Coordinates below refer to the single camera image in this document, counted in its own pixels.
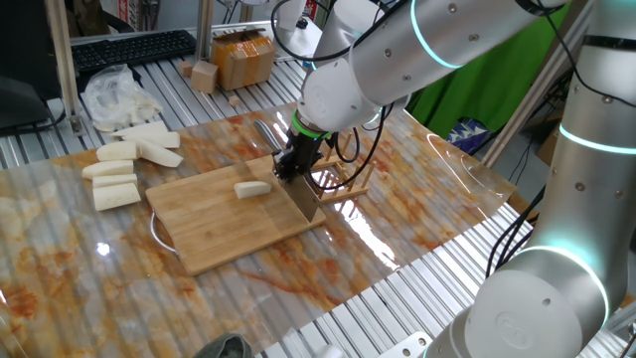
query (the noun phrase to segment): bamboo cutting board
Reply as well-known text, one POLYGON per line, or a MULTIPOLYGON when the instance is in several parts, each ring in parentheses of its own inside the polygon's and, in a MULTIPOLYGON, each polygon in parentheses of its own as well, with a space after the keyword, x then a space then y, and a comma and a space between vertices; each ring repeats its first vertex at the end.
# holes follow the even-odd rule
POLYGON ((150 188, 146 196, 190 275, 238 259, 322 224, 309 223, 271 172, 270 156, 150 188), (266 195, 238 199, 235 184, 260 180, 266 195))

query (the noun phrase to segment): red marbled pattern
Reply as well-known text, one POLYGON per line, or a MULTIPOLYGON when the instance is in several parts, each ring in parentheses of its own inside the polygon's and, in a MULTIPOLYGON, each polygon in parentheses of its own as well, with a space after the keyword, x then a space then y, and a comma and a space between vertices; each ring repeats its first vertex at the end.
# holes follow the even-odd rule
MULTIPOLYGON (((135 163, 142 198, 268 155, 252 122, 284 134, 292 110, 180 130, 179 168, 135 163)), ((362 133, 363 153, 374 135, 362 133)), ((233 331, 258 351, 479 223, 514 189, 405 113, 387 121, 374 159, 369 193, 325 206, 323 226, 197 277, 153 242, 145 200, 94 211, 80 175, 94 151, 0 171, 0 340, 18 357, 173 357, 233 331)))

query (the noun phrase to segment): small wooden rack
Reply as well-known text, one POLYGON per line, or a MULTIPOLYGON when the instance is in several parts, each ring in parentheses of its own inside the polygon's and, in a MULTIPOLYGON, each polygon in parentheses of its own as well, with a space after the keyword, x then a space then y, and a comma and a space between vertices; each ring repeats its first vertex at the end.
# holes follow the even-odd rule
MULTIPOLYGON (((343 147, 345 148, 344 151, 346 151, 347 145, 349 145, 350 140, 351 134, 347 136, 345 146, 343 147)), ((312 169, 316 171, 321 171, 318 183, 323 187, 333 187, 335 185, 338 185, 339 183, 345 182, 347 179, 350 178, 349 172, 347 168, 345 168, 345 163, 340 160, 337 155, 332 156, 332 151, 333 148, 329 147, 329 149, 327 150, 327 155, 324 158, 318 160, 312 167, 312 169), (336 175, 334 175, 334 173, 330 170, 331 168, 336 171, 336 175)), ((347 184, 347 186, 334 190, 323 191, 320 188, 314 188, 318 198, 320 199, 320 203, 328 204, 339 202, 367 193, 369 191, 369 187, 367 186, 367 184, 369 183, 369 178, 371 178, 371 174, 373 173, 375 167, 376 162, 372 162, 369 166, 369 169, 367 170, 367 174, 364 176, 365 179, 363 180, 362 184, 356 184, 356 180, 358 179, 356 178, 356 180, 353 180, 351 183, 347 184)), ((354 170, 353 173, 356 173, 358 170, 360 170, 360 166, 356 167, 356 170, 354 170)))

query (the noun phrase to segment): cut white vegetable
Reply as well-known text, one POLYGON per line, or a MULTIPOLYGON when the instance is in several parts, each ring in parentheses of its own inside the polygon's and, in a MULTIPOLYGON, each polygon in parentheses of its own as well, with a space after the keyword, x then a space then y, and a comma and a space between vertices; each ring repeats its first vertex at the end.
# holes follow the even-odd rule
POLYGON ((91 179, 98 176, 132 174, 132 160, 112 160, 88 165, 81 176, 91 179))
POLYGON ((112 136, 124 136, 132 134, 148 134, 148 133, 167 133, 168 128, 163 121, 156 121, 148 124, 136 125, 130 128, 117 130, 110 133, 112 136))
POLYGON ((143 138, 135 138, 136 142, 141 147, 141 157, 150 160, 153 163, 167 166, 170 168, 176 168, 183 160, 183 157, 177 153, 173 153, 170 150, 161 147, 149 140, 143 138))
POLYGON ((239 199, 245 199, 256 195, 267 194, 271 191, 271 185, 261 182, 244 182, 235 184, 235 192, 239 199))
POLYGON ((96 154, 99 161, 139 159, 141 148, 135 142, 114 142, 100 147, 96 154))
POLYGON ((132 183, 93 188, 92 200, 97 211, 112 209, 141 201, 137 187, 132 183))
POLYGON ((92 188, 104 188, 107 186, 132 183, 137 186, 137 176, 135 174, 109 175, 92 179, 92 188))
POLYGON ((124 136, 123 140, 135 140, 137 138, 146 139, 164 148, 175 149, 181 145, 181 136, 177 132, 130 134, 124 136))

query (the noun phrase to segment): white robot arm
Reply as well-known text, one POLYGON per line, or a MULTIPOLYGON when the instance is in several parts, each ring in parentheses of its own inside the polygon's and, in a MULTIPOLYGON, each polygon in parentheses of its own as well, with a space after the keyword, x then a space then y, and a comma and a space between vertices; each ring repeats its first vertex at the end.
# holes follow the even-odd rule
MULTIPOLYGON (((401 0, 362 36, 332 14, 316 55, 351 50, 308 76, 287 144, 294 161, 313 160, 305 137, 369 121, 564 2, 401 0)), ((425 358, 575 357, 625 295, 636 227, 636 1, 594 6, 577 64, 585 84, 570 86, 542 217, 425 358)))

